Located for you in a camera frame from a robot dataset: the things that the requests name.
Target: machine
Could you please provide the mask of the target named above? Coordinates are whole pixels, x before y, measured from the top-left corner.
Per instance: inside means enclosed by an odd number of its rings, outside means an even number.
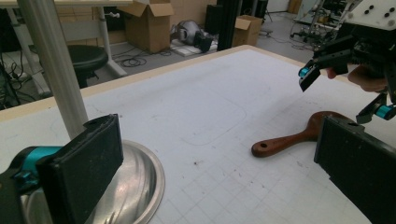
[[[212,44],[213,37],[206,34],[195,21],[181,21],[171,28],[171,42],[178,39],[186,45],[195,46],[206,53]]]
[[[389,120],[396,115],[396,2],[363,0],[346,15],[337,37],[314,47],[314,56],[299,71],[303,91],[320,75],[333,68],[337,75],[348,72],[347,65],[367,64],[374,78],[384,77],[388,86],[357,115],[367,123],[376,115]],[[387,105],[388,95],[391,104]]]
[[[22,150],[0,174],[2,223],[30,223],[21,196],[39,188],[52,223],[85,223],[122,165],[123,154],[117,115],[93,119],[84,127],[64,147]]]

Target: table leg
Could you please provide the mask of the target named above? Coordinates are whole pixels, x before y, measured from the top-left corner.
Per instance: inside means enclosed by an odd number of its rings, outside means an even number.
[[[23,51],[23,55],[25,56],[32,73],[38,73],[41,70],[41,66],[35,62],[33,59],[32,53],[29,49],[28,41],[26,40],[24,34],[21,31],[21,24],[18,22],[14,10],[12,8],[7,8],[8,16],[11,20],[11,25],[14,28],[15,34],[17,35],[18,40],[20,41],[20,45]]]
[[[103,7],[99,7],[99,20],[100,20],[100,31],[102,33],[103,43],[105,46],[105,51],[108,55],[108,62],[107,66],[110,68],[114,73],[116,73],[119,77],[125,77],[127,74],[126,72],[116,64],[113,59],[111,58],[111,50],[110,50],[110,42],[108,40],[108,33],[107,33],[107,24],[106,24],[106,17],[105,11]]]

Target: cardboard box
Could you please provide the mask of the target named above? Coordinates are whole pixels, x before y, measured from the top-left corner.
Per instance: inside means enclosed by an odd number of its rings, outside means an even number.
[[[204,26],[207,5],[215,5],[217,0],[171,0],[175,14],[171,16],[171,26],[181,21],[195,21]]]
[[[248,15],[237,17],[233,32],[233,47],[241,45],[255,46],[261,28],[262,18]]]
[[[302,0],[290,0],[288,12],[291,14],[298,14]]]
[[[127,7],[118,7],[126,12],[126,39],[132,45],[157,53],[170,47],[170,19],[174,10],[169,0],[133,1]]]

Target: black stool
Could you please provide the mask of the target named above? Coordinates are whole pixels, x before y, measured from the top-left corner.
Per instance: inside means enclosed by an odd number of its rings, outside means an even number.
[[[81,89],[86,88],[87,78],[95,77],[94,71],[107,63],[107,53],[103,48],[96,46],[71,45],[68,48],[78,85]]]

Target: human hand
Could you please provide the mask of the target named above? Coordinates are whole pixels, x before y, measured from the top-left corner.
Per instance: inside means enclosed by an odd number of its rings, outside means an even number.
[[[327,68],[326,71],[329,79],[333,79],[337,76],[332,68]],[[347,79],[361,86],[364,91],[382,91],[387,87],[388,83],[384,77],[372,78],[369,77],[369,74],[370,68],[361,64],[349,73]]]

